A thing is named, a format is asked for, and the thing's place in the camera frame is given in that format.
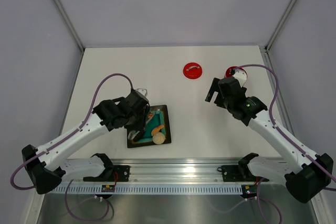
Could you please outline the right aluminium frame post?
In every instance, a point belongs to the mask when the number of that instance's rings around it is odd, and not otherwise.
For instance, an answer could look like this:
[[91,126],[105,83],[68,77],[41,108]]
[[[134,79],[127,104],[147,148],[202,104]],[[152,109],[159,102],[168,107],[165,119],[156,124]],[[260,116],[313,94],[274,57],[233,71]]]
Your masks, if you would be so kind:
[[265,45],[265,52],[269,53],[273,45],[275,44],[277,38],[279,37],[281,31],[283,30],[288,18],[290,17],[292,11],[294,10],[295,6],[298,4],[299,0],[289,0],[288,4],[284,12],[282,13],[278,23],[275,26],[268,42]]

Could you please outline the left aluminium frame post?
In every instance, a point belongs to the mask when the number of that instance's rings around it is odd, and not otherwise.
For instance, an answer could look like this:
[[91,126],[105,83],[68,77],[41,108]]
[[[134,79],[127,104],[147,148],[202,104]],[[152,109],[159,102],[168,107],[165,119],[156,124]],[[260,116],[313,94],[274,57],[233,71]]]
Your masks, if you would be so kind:
[[61,19],[63,20],[66,28],[68,29],[72,39],[76,43],[80,53],[83,55],[85,52],[85,46],[83,45],[82,40],[80,39],[80,36],[78,35],[72,21],[70,20],[64,5],[62,4],[61,0],[51,0],[54,4],[55,8],[57,9],[57,12],[59,13]]

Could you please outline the aluminium mounting rail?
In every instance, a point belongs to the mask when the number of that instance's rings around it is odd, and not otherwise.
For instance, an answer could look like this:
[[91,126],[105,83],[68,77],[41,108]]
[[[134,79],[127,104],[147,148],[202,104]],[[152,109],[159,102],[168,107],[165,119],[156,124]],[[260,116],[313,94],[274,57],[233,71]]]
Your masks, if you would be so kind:
[[[108,162],[112,165],[129,165],[129,182],[195,182],[218,179],[223,181],[222,175],[217,168],[222,165],[245,166],[254,176],[271,179],[277,184],[285,184],[289,175],[296,175],[308,168],[315,166],[307,156],[300,155],[293,161],[280,159],[267,159],[254,153],[250,153],[241,159],[113,159]],[[106,166],[96,156],[88,159],[69,159],[61,165],[65,175],[61,178],[62,183],[72,179],[83,181],[84,177],[99,176]]]

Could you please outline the red round lid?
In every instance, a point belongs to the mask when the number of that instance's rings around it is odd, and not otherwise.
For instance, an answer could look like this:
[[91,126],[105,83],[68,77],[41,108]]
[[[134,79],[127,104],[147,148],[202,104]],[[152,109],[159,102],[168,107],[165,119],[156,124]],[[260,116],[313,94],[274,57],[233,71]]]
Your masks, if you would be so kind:
[[198,79],[202,76],[202,73],[201,65],[196,62],[189,62],[183,68],[183,75],[188,79]]

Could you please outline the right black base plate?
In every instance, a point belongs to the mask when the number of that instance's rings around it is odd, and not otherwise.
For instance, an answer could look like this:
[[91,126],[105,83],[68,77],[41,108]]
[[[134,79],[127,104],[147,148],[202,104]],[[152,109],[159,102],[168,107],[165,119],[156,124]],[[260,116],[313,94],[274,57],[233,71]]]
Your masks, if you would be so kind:
[[239,165],[222,165],[217,168],[221,173],[223,182],[258,182],[261,177],[251,174],[247,167]]

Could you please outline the right small circuit board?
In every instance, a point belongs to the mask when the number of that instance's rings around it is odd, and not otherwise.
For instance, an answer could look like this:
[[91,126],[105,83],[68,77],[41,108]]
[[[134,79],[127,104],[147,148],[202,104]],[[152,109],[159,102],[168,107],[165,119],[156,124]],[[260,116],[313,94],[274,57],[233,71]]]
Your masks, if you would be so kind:
[[253,197],[257,194],[257,185],[243,185],[242,192],[243,195],[247,195],[247,197]]

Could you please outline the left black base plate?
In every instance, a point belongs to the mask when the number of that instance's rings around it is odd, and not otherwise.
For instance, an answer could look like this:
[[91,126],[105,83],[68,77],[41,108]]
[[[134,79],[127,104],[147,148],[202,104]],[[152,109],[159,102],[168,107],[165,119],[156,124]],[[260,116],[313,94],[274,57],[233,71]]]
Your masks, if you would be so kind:
[[84,182],[128,182],[130,176],[129,165],[114,165],[113,168],[105,168],[97,177],[84,177]]

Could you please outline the round white bun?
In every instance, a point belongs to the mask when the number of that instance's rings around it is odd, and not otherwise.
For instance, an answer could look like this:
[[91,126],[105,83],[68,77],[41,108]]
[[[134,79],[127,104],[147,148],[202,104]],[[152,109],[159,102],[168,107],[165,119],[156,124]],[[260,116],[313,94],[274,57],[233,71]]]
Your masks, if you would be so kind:
[[157,132],[152,136],[152,141],[156,145],[161,145],[165,142],[165,135],[162,132]]

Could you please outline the small circuit board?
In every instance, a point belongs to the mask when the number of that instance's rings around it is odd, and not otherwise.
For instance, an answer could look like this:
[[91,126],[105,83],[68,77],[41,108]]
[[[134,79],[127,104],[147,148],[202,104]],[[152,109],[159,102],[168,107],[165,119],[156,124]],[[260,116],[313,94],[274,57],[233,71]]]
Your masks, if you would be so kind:
[[115,192],[115,186],[114,185],[102,185],[101,192],[102,193],[113,193]]
[[247,197],[253,197],[257,194],[257,185],[243,185],[242,192],[243,195],[247,195]]

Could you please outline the square dark teal plate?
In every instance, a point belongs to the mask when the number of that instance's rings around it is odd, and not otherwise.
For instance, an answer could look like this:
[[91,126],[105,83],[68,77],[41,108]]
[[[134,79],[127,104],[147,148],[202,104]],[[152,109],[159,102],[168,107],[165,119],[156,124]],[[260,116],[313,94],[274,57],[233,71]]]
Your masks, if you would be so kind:
[[155,108],[156,115],[148,124],[144,136],[138,142],[127,140],[127,148],[156,146],[156,144],[154,144],[152,141],[151,132],[155,127],[161,124],[164,124],[164,128],[161,129],[159,132],[162,132],[165,135],[165,142],[161,145],[172,143],[167,105],[156,105],[153,107]]

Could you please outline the orange salmon piece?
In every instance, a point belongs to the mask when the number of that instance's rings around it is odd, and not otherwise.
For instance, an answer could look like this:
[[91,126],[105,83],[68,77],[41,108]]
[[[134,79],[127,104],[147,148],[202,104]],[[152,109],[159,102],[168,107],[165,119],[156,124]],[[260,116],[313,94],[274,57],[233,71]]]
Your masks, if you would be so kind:
[[164,128],[164,124],[161,124],[161,125],[155,127],[155,128],[152,130],[151,135],[154,136],[156,133],[158,133],[158,132],[159,132],[161,129],[163,129],[163,128]]

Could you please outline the left small circuit board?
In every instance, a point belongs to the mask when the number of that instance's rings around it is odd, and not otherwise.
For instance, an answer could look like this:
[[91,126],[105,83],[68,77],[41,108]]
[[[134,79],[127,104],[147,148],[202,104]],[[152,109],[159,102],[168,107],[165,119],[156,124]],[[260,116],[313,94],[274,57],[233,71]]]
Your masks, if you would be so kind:
[[114,185],[102,185],[101,192],[102,193],[113,193],[115,192],[115,186]]

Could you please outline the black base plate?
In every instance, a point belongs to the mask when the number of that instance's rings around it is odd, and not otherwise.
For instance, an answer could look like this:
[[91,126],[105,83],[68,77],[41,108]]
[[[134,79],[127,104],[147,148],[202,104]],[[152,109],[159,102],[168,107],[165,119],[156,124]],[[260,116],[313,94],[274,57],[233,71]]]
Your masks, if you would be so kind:
[[247,167],[239,165],[222,165],[217,168],[221,173],[223,182],[258,182],[261,177],[251,174]]
[[130,176],[129,165],[114,165],[113,168],[105,168],[97,177],[84,177],[84,182],[128,182]]

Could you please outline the red cylindrical container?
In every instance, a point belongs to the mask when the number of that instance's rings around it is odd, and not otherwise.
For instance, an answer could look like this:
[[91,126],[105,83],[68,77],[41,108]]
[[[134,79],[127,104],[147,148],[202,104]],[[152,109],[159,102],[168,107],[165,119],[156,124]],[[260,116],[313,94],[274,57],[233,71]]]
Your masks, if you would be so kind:
[[225,75],[224,75],[224,77],[225,78],[228,78],[228,77],[232,77],[232,75],[230,74],[230,71],[232,70],[232,69],[241,69],[241,70],[244,70],[243,68],[239,68],[239,67],[237,67],[237,66],[231,66],[231,67],[229,67],[227,70],[226,70],[226,72],[225,72]]

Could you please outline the long metal tongs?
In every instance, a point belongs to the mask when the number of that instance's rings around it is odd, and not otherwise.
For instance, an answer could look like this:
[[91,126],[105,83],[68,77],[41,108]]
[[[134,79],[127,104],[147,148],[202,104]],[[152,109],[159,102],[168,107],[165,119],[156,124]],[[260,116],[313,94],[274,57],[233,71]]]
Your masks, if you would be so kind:
[[127,140],[138,142],[145,134],[148,124],[152,121],[156,115],[155,108],[153,106],[149,107],[147,114],[143,121],[143,128],[140,130],[128,130]]

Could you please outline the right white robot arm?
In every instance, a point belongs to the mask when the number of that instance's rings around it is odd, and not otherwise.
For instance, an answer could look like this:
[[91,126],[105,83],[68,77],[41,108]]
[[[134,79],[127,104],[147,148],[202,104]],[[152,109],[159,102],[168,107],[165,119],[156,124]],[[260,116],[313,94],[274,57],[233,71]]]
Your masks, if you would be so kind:
[[257,97],[247,97],[241,81],[231,76],[214,78],[206,102],[226,109],[264,138],[285,160],[284,163],[267,160],[250,153],[238,162],[239,176],[244,180],[265,178],[281,184],[299,202],[307,203],[331,183],[333,159],[326,153],[319,155],[303,145],[270,115],[270,109]]

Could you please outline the aluminium frame post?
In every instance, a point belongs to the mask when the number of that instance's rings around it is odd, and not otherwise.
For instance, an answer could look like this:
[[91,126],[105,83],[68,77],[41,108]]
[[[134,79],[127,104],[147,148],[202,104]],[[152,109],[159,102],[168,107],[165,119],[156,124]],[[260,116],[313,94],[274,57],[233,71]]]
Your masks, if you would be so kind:
[[68,29],[72,39],[76,43],[80,53],[83,55],[85,52],[85,46],[83,45],[82,40],[80,39],[80,36],[78,35],[72,21],[70,20],[64,5],[62,4],[61,0],[51,0],[54,4],[55,8],[57,9],[57,12],[59,13],[61,19],[63,20],[66,28]]
[[292,11],[294,10],[295,6],[298,4],[299,0],[289,0],[288,4],[284,12],[282,13],[278,23],[275,26],[268,42],[265,45],[265,52],[269,53],[273,45],[275,44],[277,38],[279,37],[281,31],[283,30],[288,18],[290,17]]

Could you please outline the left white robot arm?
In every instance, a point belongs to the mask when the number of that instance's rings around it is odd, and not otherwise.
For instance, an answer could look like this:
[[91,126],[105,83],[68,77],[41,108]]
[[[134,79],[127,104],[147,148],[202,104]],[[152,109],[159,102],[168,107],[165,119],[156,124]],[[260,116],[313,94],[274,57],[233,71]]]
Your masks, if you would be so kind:
[[62,182],[82,179],[86,182],[111,182],[114,165],[104,153],[90,158],[69,159],[76,151],[113,130],[124,128],[141,132],[145,129],[150,105],[138,90],[127,97],[103,100],[90,109],[88,117],[67,133],[39,147],[27,145],[22,149],[25,170],[40,195]]

